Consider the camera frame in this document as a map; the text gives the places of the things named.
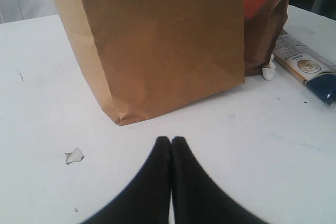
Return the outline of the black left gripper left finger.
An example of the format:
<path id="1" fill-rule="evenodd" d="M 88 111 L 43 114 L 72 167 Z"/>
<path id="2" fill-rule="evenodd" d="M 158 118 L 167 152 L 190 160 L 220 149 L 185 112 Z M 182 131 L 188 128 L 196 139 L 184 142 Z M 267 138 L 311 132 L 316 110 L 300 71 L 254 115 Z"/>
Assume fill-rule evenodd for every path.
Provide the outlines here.
<path id="1" fill-rule="evenodd" d="M 145 163 L 125 189 L 84 223 L 168 223 L 171 143 L 159 136 Z"/>

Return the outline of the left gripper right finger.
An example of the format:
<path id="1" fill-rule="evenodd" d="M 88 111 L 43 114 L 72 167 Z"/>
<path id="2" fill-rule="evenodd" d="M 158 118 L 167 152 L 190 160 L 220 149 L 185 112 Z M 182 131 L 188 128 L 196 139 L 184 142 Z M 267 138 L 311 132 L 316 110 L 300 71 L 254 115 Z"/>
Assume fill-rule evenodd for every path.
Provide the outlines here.
<path id="1" fill-rule="evenodd" d="M 171 141 L 171 189 L 175 223 L 265 223 L 209 177 L 181 136 Z"/>

